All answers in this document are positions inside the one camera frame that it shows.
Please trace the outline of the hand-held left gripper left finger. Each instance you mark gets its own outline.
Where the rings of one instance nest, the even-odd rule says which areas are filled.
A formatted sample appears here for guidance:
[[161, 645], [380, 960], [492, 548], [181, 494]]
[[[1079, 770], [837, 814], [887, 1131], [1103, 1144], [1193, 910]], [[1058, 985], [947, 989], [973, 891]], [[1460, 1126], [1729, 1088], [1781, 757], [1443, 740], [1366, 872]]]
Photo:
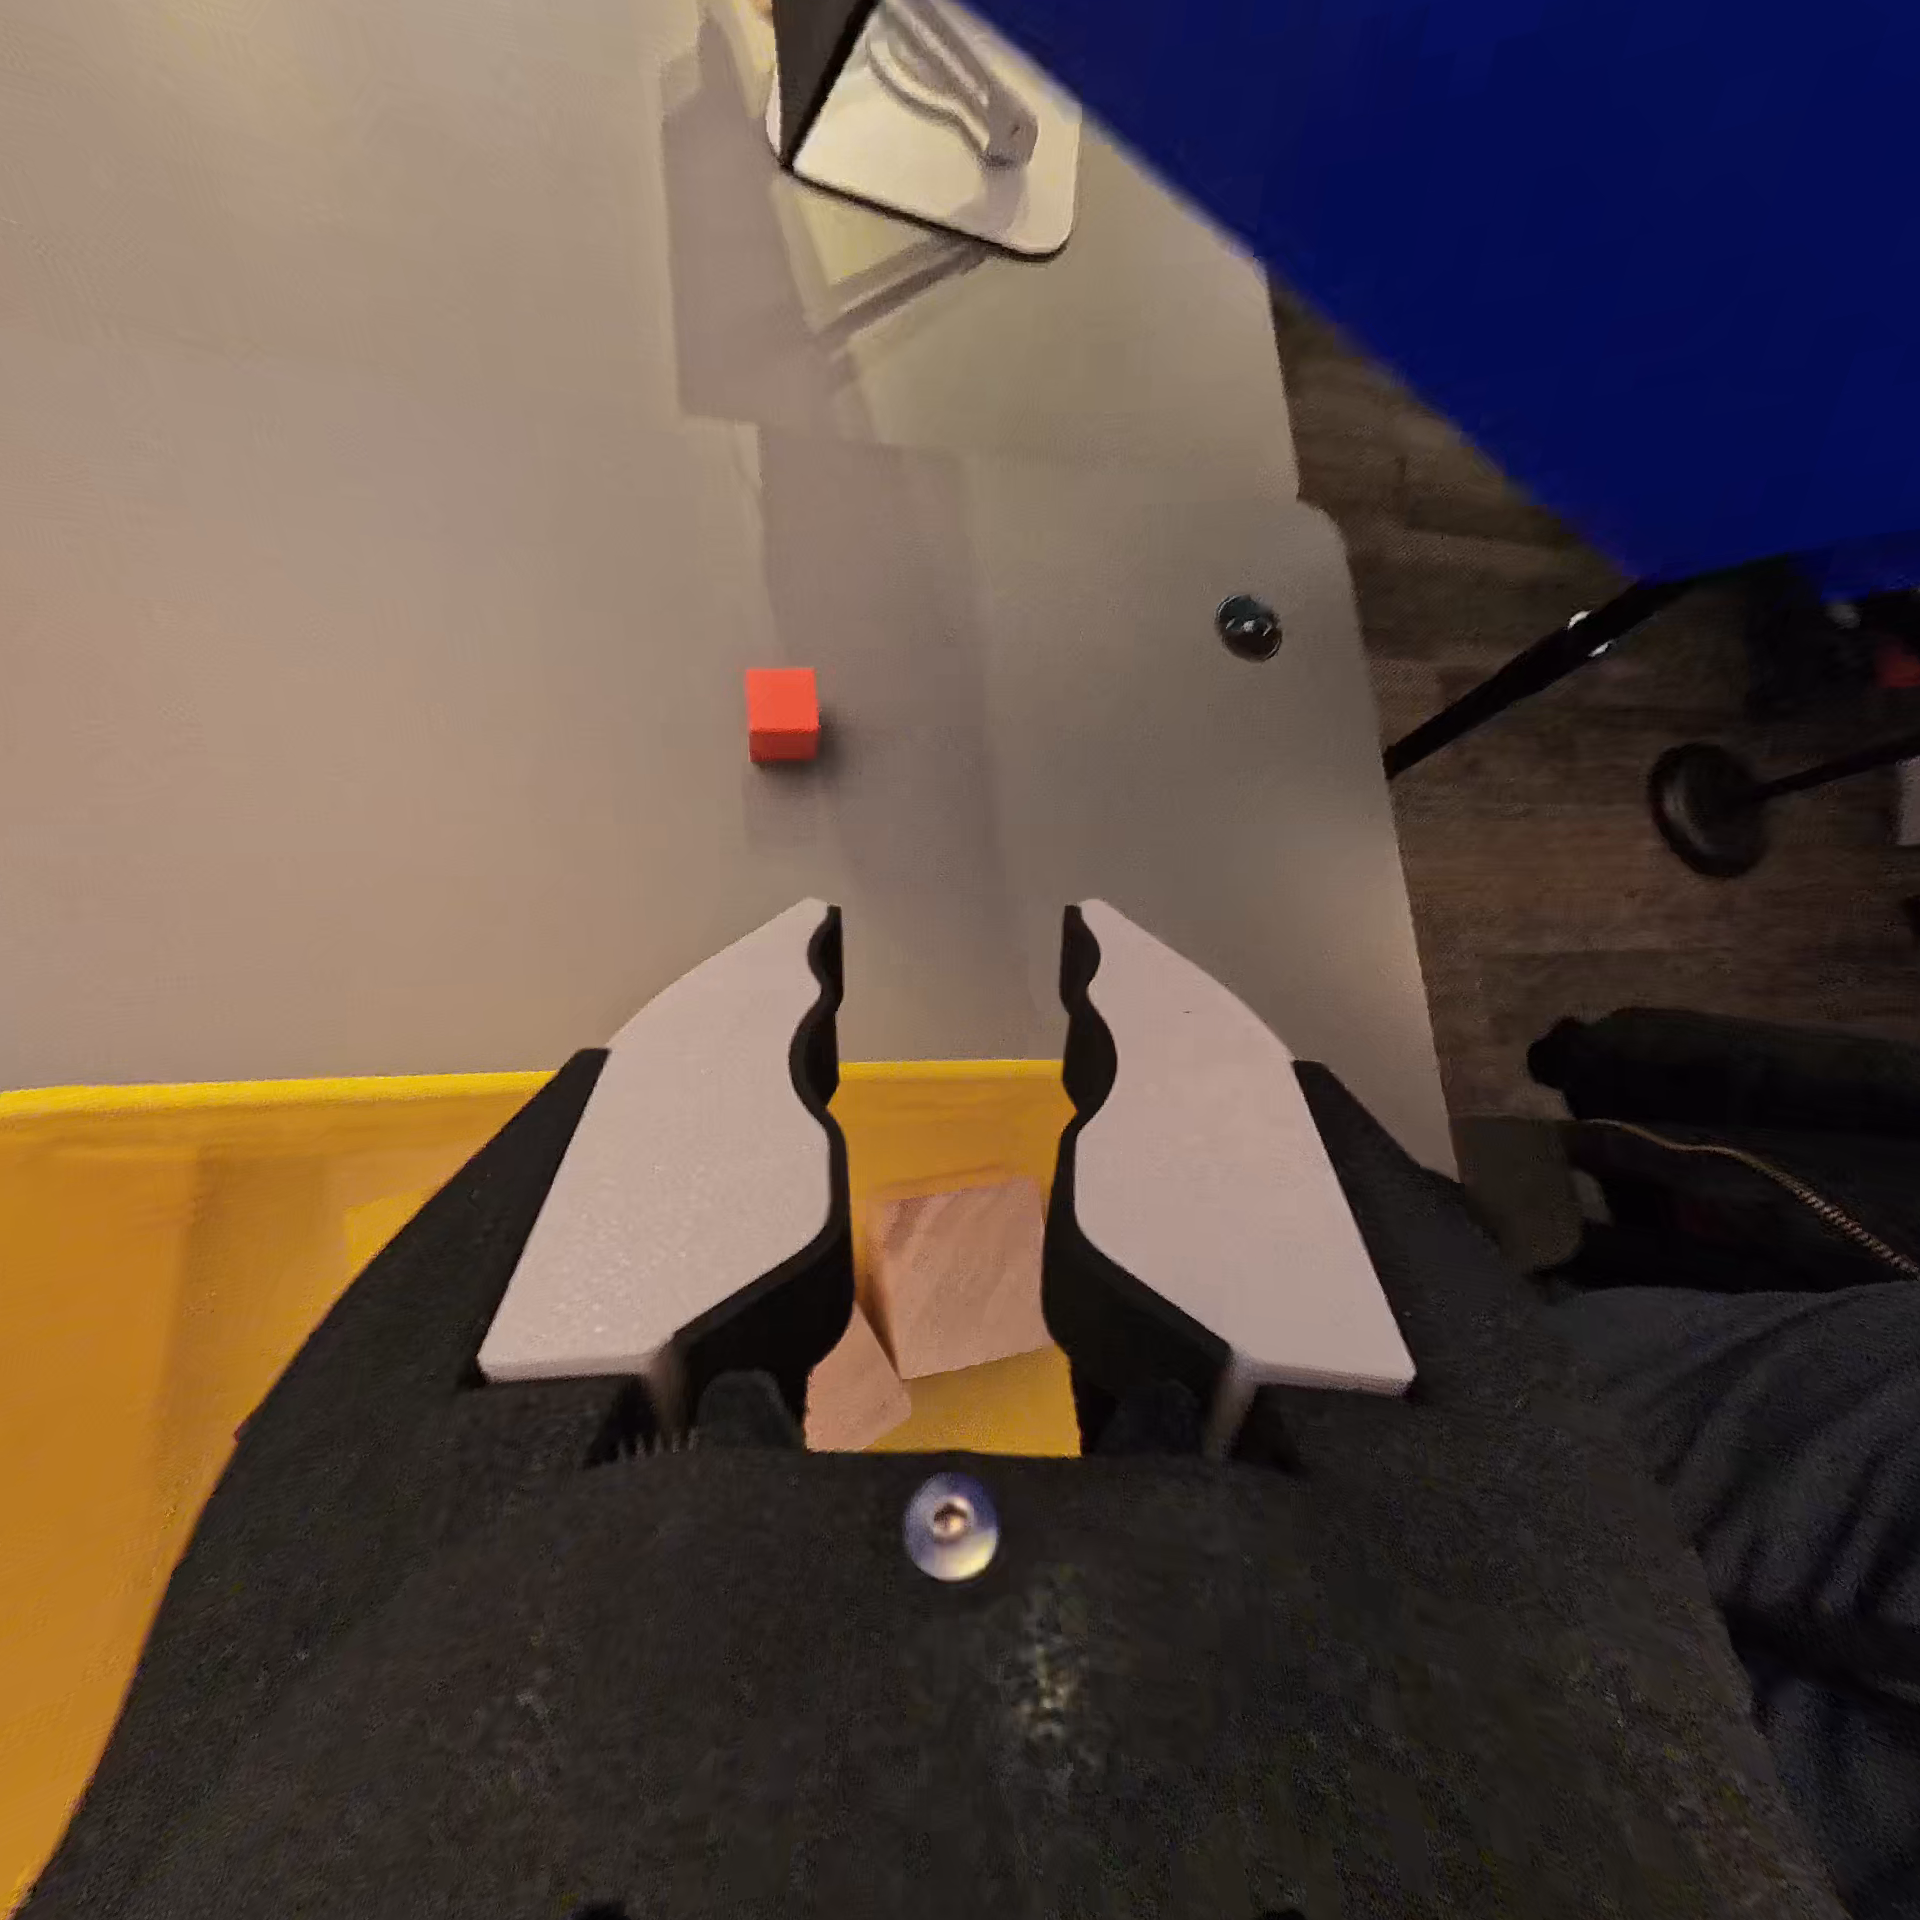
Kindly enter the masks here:
[[804, 897], [626, 1020], [478, 1345], [490, 1386], [636, 1386], [657, 1437], [804, 1445], [852, 1325], [852, 1177], [832, 1113], [844, 916]]

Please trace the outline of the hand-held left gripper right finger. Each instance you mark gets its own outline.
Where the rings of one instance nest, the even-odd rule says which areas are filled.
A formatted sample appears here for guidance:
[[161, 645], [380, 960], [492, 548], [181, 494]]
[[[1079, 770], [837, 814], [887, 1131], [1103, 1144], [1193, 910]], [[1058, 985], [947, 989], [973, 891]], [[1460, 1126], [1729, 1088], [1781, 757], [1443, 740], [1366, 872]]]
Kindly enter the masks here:
[[1039, 1297], [1079, 1447], [1167, 1395], [1201, 1451], [1236, 1451], [1271, 1394], [1413, 1404], [1413, 1354], [1274, 1027], [1099, 897], [1064, 907], [1060, 1004]]

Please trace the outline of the pile of wooden cubes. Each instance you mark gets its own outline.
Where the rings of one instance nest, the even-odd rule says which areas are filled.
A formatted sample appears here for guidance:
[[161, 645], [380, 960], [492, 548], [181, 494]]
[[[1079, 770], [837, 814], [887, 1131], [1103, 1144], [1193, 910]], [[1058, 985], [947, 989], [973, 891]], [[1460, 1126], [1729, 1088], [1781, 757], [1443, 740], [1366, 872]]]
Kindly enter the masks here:
[[878, 1197], [867, 1276], [845, 1329], [806, 1381], [816, 1453], [1032, 1451], [1043, 1197], [1001, 1177]]

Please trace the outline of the small red cube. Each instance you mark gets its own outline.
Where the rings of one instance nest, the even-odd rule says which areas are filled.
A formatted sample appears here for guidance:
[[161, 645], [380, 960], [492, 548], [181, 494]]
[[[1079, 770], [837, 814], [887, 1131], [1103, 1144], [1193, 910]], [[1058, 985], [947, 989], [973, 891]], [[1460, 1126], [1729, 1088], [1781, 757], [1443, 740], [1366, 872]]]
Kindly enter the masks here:
[[807, 665], [754, 665], [741, 674], [748, 761], [812, 764], [822, 752], [818, 676]]

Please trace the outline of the yellow plastic bin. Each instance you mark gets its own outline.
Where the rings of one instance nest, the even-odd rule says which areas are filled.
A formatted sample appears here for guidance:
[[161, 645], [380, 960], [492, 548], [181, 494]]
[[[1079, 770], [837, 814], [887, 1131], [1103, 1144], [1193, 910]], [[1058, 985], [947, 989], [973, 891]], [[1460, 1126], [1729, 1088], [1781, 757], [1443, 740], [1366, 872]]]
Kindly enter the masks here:
[[[1, 1097], [1, 1887], [30, 1892], [97, 1764], [234, 1436], [358, 1272], [547, 1067], [61, 1086]], [[1058, 1061], [845, 1061], [858, 1312], [813, 1451], [1079, 1451], [1056, 1348], [895, 1380], [886, 1197], [1047, 1184]]]

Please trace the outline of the blue plastic bin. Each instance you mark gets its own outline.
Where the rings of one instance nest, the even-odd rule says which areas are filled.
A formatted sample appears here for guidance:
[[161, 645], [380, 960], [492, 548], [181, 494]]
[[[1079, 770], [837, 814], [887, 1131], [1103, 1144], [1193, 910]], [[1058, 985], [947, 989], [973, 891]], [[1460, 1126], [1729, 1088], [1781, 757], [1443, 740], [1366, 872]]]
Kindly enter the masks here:
[[1628, 576], [1916, 584], [1914, 2], [980, 11]]

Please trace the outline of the person's dark jacket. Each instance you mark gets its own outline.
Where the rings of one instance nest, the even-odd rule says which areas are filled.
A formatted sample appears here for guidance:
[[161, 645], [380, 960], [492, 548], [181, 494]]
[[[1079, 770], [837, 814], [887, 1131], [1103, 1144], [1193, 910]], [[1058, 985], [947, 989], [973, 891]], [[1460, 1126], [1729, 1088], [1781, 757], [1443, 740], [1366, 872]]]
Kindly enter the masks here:
[[1600, 1218], [1577, 1289], [1836, 1292], [1918, 1281], [1918, 1048], [1662, 1008], [1566, 1018], [1529, 1077], [1568, 1113]]

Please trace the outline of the black floor stand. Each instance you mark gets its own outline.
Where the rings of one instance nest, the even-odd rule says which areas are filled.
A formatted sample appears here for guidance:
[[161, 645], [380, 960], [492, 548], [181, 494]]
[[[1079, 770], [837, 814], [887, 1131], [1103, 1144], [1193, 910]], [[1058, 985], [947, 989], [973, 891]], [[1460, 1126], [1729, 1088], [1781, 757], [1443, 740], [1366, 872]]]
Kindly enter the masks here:
[[[1740, 588], [1742, 607], [1778, 637], [1808, 639], [1816, 626], [1832, 626], [1830, 602], [1811, 586], [1811, 566], [1797, 560], [1767, 560], [1671, 581], [1631, 581], [1600, 606], [1574, 611], [1564, 623], [1504, 660], [1486, 680], [1392, 740], [1382, 750], [1384, 775], [1398, 779], [1522, 702], [1569, 680], [1691, 591], [1732, 584]], [[1918, 732], [1907, 727], [1824, 761], [1764, 777], [1737, 752], [1688, 740], [1669, 746], [1652, 761], [1644, 804], [1667, 851], [1691, 874], [1736, 879], [1751, 874], [1767, 851], [1772, 804], [1894, 770], [1916, 761], [1916, 756]]]

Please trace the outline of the person's jeans leg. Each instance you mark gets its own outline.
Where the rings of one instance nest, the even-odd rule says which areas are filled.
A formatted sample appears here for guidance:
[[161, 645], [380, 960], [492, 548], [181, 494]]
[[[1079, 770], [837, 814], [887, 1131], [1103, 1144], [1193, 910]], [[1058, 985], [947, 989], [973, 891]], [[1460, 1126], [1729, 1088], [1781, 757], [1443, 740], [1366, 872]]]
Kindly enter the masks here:
[[1918, 1292], [1547, 1308], [1638, 1441], [1850, 1915], [1918, 1913]]

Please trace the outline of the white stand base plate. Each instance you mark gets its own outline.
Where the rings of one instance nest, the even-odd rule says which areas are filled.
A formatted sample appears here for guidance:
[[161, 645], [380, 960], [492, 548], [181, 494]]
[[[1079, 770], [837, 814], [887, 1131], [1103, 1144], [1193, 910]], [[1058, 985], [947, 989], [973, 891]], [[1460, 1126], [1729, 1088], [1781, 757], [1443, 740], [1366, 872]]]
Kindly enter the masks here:
[[765, 136], [793, 180], [1023, 260], [1071, 237], [1084, 108], [981, 3], [771, 2]]

